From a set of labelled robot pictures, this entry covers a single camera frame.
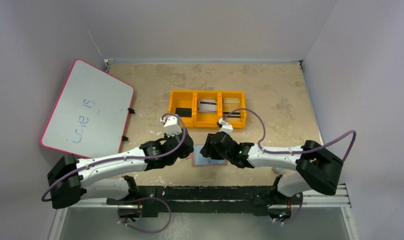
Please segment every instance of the beige tabletop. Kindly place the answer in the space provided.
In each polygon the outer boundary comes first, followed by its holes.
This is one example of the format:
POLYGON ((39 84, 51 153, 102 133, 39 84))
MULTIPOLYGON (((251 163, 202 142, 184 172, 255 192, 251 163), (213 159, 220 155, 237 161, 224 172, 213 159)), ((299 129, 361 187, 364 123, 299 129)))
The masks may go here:
MULTIPOLYGON (((298 64, 134 64, 116 63, 109 74, 134 87, 130 117, 122 151, 162 137, 160 116, 166 113, 171 90, 244 91, 246 107, 265 122, 264 146, 290 147, 305 140, 319 142, 305 82, 298 64)), ((203 145, 207 133, 217 129, 190 128, 195 145, 203 145)), ((258 119, 248 112, 246 128, 234 130, 239 142, 256 143, 262 137, 258 119)), ((240 169, 227 165, 193 167, 191 159, 178 159, 173 166, 128 173, 138 185, 256 186, 271 185, 276 174, 270 167, 240 169)))

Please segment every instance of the blue pad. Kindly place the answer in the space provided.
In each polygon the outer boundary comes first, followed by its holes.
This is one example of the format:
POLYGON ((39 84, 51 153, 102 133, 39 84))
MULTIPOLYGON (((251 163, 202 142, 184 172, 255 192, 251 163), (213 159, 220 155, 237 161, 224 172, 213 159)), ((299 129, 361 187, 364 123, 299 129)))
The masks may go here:
POLYGON ((194 148, 194 166, 208 166, 208 165, 225 165, 225 160, 214 160, 209 157, 203 157, 200 150, 203 145, 195 145, 194 148))

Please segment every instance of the gray wall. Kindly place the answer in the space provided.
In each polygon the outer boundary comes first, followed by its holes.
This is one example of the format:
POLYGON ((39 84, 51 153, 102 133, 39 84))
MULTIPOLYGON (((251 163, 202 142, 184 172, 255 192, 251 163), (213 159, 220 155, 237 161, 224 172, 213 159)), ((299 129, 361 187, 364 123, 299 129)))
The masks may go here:
POLYGON ((0 0, 0 239, 49 235, 40 196, 60 155, 38 139, 76 58, 103 65, 73 0, 0 0))
POLYGON ((293 61, 337 0, 80 0, 105 59, 293 61))
POLYGON ((362 239, 404 239, 404 0, 339 0, 304 68, 324 140, 358 130, 343 180, 362 239))

